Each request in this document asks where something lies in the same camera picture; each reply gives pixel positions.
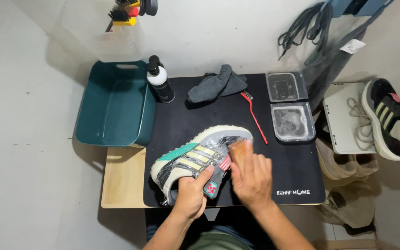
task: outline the white paper tag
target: white paper tag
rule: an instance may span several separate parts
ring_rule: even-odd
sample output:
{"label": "white paper tag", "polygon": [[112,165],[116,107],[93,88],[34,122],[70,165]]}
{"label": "white paper tag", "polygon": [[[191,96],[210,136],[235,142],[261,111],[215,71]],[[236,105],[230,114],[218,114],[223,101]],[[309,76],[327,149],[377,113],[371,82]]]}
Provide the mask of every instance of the white paper tag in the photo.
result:
{"label": "white paper tag", "polygon": [[348,52],[350,54],[356,53],[360,48],[364,47],[366,44],[356,40],[356,39],[351,39],[351,41],[347,42],[340,50],[343,50],[345,52]]}

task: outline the white bottle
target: white bottle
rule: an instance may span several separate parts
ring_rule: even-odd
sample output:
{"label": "white bottle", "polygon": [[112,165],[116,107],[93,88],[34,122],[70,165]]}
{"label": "white bottle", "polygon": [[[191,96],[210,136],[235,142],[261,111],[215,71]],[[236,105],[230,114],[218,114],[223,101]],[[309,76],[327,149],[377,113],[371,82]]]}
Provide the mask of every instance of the white bottle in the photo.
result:
{"label": "white bottle", "polygon": [[147,64],[147,81],[157,92],[161,102],[170,103],[175,98],[175,93],[169,84],[166,70],[159,66],[157,62]]}

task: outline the mouse pad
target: mouse pad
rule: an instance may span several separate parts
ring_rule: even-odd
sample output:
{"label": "mouse pad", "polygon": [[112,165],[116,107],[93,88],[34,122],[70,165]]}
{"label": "mouse pad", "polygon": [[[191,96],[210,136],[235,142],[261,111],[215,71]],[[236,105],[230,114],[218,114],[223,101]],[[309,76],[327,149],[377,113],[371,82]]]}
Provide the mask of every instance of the mouse pad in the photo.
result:
{"label": "mouse pad", "polygon": [[[188,91],[201,77],[170,78],[175,99],[158,102],[151,140],[146,148],[143,200],[159,207],[164,195],[151,178],[151,166],[163,154],[185,145],[203,130],[216,125],[234,125],[248,129],[254,137],[254,152],[272,159],[272,198],[278,205],[320,204],[325,201],[319,158],[314,140],[301,144],[282,144],[274,134],[270,100],[264,74],[245,75],[248,93],[253,96],[253,113],[268,144],[249,111],[248,101],[240,95],[221,97],[208,104],[186,103]],[[232,190],[230,170],[225,174],[216,199],[208,206],[241,205]]]}

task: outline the person's left hand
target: person's left hand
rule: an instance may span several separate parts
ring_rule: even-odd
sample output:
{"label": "person's left hand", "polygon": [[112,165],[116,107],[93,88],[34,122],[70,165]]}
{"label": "person's left hand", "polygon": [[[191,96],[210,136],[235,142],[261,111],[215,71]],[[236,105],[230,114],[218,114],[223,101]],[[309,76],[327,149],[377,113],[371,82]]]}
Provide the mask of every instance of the person's left hand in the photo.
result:
{"label": "person's left hand", "polygon": [[181,215],[186,219],[198,219],[206,207],[207,197],[203,193],[204,185],[214,173],[214,166],[209,166],[194,179],[183,177],[178,180],[178,194],[175,200],[173,213]]}

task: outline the hand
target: hand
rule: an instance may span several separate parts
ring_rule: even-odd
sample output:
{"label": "hand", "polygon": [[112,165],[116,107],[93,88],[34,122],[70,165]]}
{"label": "hand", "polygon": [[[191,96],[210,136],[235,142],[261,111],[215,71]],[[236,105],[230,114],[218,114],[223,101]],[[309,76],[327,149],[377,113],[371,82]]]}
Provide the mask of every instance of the hand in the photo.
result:
{"label": "hand", "polygon": [[178,194],[175,200],[173,213],[186,219],[198,219],[204,212],[207,197],[203,193],[203,187],[214,173],[214,166],[209,166],[194,179],[183,177],[178,180]]}
{"label": "hand", "polygon": [[253,153],[250,140],[245,143],[243,171],[235,162],[231,163],[232,185],[242,204],[254,214],[275,206],[272,200],[272,165],[271,159]]}

